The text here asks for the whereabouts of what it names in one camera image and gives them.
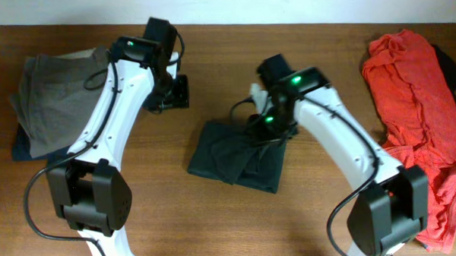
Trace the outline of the dark green t-shirt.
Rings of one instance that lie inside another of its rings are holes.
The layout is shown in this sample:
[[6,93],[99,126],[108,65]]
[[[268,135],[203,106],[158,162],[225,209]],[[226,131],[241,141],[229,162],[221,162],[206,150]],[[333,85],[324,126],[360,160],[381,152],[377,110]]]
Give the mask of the dark green t-shirt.
[[277,193],[286,145],[253,146],[240,127],[206,122],[187,173]]

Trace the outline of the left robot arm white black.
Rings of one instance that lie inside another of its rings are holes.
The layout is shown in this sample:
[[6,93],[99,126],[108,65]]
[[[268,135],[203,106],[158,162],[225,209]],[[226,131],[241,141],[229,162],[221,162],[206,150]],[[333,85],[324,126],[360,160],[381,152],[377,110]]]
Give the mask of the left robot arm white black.
[[107,52],[109,65],[100,98],[83,131],[66,156],[49,162],[28,182],[23,209],[39,236],[60,241],[40,230],[30,215],[30,192],[46,177],[55,215],[78,233],[92,256],[136,256],[125,223],[133,201],[121,174],[125,144],[141,108],[161,113],[188,108],[187,78],[179,74],[183,52],[142,37],[119,37]]

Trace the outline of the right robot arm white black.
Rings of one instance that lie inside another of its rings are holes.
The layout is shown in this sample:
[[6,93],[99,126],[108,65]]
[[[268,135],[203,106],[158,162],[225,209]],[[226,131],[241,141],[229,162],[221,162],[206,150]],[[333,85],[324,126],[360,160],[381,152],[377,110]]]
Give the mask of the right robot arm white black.
[[340,256],[394,256],[428,224],[429,180],[406,169],[352,116],[315,67],[294,71],[267,60],[251,87],[258,117],[249,125],[263,144],[283,141],[296,126],[330,155],[352,191],[332,210],[326,233]]

